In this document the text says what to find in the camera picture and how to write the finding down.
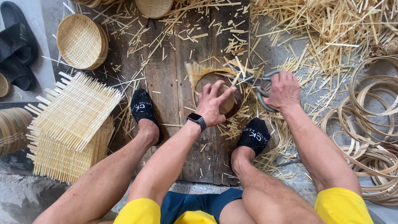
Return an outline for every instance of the black slipper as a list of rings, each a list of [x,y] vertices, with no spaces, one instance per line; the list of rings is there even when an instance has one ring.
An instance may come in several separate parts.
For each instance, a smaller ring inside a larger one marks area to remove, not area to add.
[[[35,86],[36,79],[30,68],[23,65],[1,39],[0,73],[8,82],[23,91],[31,90]]]
[[[271,135],[268,132],[265,121],[259,118],[253,118],[250,123],[246,125],[246,127],[243,129],[235,149],[240,146],[247,146],[254,150],[256,158],[267,146],[270,138]],[[229,167],[232,170],[231,158],[229,159]]]
[[[133,114],[133,117],[137,124],[139,120],[141,120],[142,118],[146,118],[150,119],[158,126],[159,140],[156,145],[159,145],[163,140],[163,134],[160,129],[159,122],[158,120],[156,120],[152,101],[145,89],[140,88],[134,92],[133,98],[131,99],[131,113]]]
[[[0,5],[0,12],[5,30],[12,29],[8,36],[2,36],[3,40],[23,65],[31,63],[37,56],[37,43],[21,9],[7,1]]]

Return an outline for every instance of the scissors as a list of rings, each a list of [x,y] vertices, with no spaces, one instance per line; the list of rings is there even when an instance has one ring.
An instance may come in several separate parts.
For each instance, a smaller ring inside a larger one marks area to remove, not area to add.
[[[232,65],[232,64],[228,64],[228,65],[232,68],[232,70],[234,70],[234,71],[236,71],[236,72],[239,72],[239,71],[240,71],[240,69],[237,68],[236,66],[234,66],[234,65]],[[268,111],[270,111],[270,112],[273,112],[273,113],[279,113],[279,111],[270,108],[269,106],[267,106],[267,105],[264,103],[264,100],[263,100],[262,96],[268,98],[268,97],[269,97],[269,94],[266,93],[266,92],[262,89],[261,85],[262,85],[263,82],[265,82],[265,81],[271,82],[271,76],[274,75],[274,74],[276,74],[276,73],[279,73],[279,72],[281,72],[281,71],[282,71],[282,70],[275,70],[275,71],[269,72],[269,73],[263,75],[262,78],[258,78],[258,79],[256,79],[256,78],[243,79],[243,76],[240,75],[239,79],[240,79],[241,82],[248,83],[248,84],[254,84],[254,85],[256,86],[258,101],[260,101],[260,104],[261,104],[261,106],[264,107],[264,109],[266,109],[266,110],[268,110]]]

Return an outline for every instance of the gray scissors handle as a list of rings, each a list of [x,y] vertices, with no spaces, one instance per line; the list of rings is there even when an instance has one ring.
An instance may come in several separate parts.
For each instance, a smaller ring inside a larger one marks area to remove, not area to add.
[[[262,80],[263,80],[263,81],[271,81],[271,76],[272,76],[273,74],[279,73],[279,72],[281,72],[281,71],[282,71],[282,70],[275,70],[275,71],[272,71],[272,72],[270,72],[270,73],[267,73],[267,74],[265,74],[265,75],[263,76]],[[267,106],[267,105],[264,103],[264,100],[263,100],[262,96],[268,98],[268,97],[269,97],[269,94],[266,93],[266,92],[264,92],[264,91],[261,89],[260,86],[256,87],[256,89],[257,89],[257,98],[258,98],[258,100],[260,101],[261,106],[263,106],[264,109],[266,109],[266,110],[268,110],[268,111],[270,111],[270,112],[279,113],[279,111],[270,108],[269,106]]]

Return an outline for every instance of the watch face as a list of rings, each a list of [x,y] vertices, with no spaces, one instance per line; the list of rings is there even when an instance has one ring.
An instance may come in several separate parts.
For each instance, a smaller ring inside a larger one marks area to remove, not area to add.
[[[190,115],[188,115],[188,118],[194,121],[198,121],[200,118],[202,118],[202,116],[195,113],[191,113]]]

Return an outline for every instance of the yellow shorts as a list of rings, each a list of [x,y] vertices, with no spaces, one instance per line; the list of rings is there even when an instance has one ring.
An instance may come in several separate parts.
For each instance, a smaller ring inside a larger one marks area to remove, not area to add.
[[[327,224],[373,224],[361,196],[344,188],[319,192],[314,209]]]
[[[356,193],[344,188],[319,192],[315,211],[327,224],[373,224],[365,202]],[[114,224],[159,224],[160,207],[156,202],[141,198],[130,201],[117,216]],[[183,213],[174,224],[217,224],[212,215],[202,211]]]

